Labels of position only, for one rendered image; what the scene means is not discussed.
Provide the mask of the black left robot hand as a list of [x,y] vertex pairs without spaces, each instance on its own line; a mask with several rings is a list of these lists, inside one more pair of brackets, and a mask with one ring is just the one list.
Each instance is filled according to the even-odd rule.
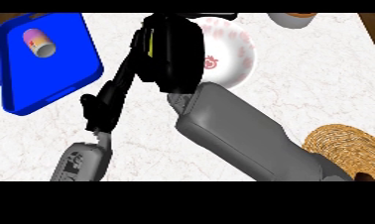
[[99,132],[109,133],[115,128],[123,110],[124,98],[136,75],[134,59],[143,52],[142,42],[143,30],[137,30],[130,43],[128,55],[118,67],[112,80],[105,83],[97,95],[84,94],[81,96],[84,117],[87,119],[86,130],[96,134]]

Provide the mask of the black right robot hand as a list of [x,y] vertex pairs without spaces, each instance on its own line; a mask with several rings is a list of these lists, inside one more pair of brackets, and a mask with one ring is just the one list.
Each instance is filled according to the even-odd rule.
[[[223,18],[236,13],[154,13],[143,19],[143,52],[134,71],[143,82],[155,82],[164,93],[190,94],[204,74],[205,45],[202,29],[192,19]],[[148,30],[154,29],[152,57],[148,56]]]

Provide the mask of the white bowl with pink pattern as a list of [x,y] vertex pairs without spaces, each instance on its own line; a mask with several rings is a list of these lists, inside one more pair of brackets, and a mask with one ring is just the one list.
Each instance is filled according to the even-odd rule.
[[248,80],[257,64],[257,50],[247,30],[232,21],[204,17],[193,20],[205,42],[204,82],[227,89]]

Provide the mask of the woven wicker placemat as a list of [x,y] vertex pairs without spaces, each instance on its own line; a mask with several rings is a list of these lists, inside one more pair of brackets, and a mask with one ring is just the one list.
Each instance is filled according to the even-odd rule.
[[301,147],[325,156],[353,179],[375,180],[375,136],[360,129],[323,125],[309,133]]

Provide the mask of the blue cutting board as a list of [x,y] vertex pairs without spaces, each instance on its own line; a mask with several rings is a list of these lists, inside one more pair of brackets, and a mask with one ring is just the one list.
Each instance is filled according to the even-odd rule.
[[[100,77],[103,67],[81,13],[28,13],[0,25],[0,87],[3,109],[31,114]],[[33,54],[24,33],[38,29],[56,45],[41,58]]]

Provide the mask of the pink and yellow can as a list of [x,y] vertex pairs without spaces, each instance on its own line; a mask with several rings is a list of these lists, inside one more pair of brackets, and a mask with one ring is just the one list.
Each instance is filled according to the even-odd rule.
[[28,29],[24,32],[24,43],[38,58],[50,57],[56,52],[56,45],[49,36],[38,29]]

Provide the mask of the grey pot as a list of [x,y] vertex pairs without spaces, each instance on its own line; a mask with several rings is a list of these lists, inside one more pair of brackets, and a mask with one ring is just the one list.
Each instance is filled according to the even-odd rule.
[[270,19],[288,29],[301,29],[312,22],[315,13],[269,13]]

